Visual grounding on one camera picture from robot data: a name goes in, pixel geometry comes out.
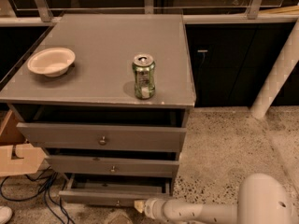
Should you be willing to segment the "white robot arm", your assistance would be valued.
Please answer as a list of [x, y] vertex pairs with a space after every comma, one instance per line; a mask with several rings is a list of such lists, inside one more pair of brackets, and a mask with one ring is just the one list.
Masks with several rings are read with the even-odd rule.
[[244, 179], [236, 205], [150, 198], [136, 200], [134, 207], [163, 224], [299, 224], [286, 190], [275, 178], [262, 173]]

